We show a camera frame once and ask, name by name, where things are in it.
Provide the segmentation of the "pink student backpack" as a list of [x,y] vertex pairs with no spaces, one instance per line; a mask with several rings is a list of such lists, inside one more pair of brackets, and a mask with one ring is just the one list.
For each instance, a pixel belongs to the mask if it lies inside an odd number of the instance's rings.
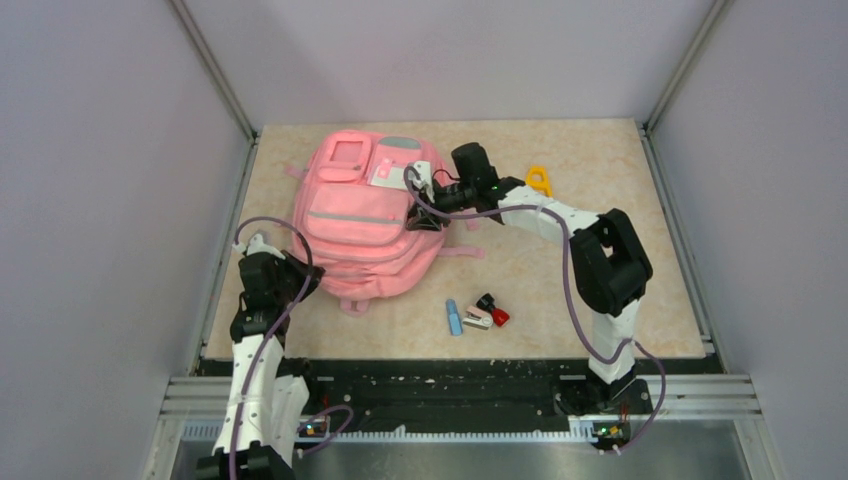
[[431,143],[361,130],[328,135],[299,175],[293,253],[324,269],[321,288],[348,315],[409,291],[439,256],[485,255],[477,247],[446,246],[445,230],[406,228],[415,203],[402,180],[408,165],[440,184],[449,181],[446,162]]

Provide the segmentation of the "red black stamp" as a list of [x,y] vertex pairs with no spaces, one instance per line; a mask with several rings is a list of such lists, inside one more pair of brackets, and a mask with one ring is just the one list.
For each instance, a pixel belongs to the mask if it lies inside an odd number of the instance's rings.
[[490,293],[485,293],[479,297],[475,306],[488,313],[497,327],[505,326],[511,318],[506,310],[497,306],[494,296]]

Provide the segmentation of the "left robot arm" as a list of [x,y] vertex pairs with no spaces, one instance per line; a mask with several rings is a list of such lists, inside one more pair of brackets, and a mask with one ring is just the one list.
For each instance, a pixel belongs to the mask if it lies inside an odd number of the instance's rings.
[[306,363],[285,357],[291,312],[324,271],[269,246],[236,247],[243,291],[230,326],[233,371],[222,429],[198,479],[291,479],[301,413],[319,404]]

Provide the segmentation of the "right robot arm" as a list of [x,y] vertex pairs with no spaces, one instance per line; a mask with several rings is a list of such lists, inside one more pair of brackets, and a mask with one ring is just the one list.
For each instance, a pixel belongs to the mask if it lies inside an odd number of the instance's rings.
[[586,397],[594,409],[614,411],[627,397],[623,379],[635,365],[636,317],[653,276],[630,218],[619,209],[580,210],[502,177],[476,142],[457,147],[451,157],[458,176],[447,185],[422,166],[404,168],[415,202],[407,228],[439,230],[452,220],[489,218],[560,246],[568,315],[597,377],[586,385]]

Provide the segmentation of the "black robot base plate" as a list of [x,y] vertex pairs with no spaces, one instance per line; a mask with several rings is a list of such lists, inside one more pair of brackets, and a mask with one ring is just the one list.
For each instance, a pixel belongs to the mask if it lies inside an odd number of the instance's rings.
[[321,405],[527,407],[570,415],[650,413],[655,397],[629,373],[604,384],[584,359],[309,360],[308,385]]

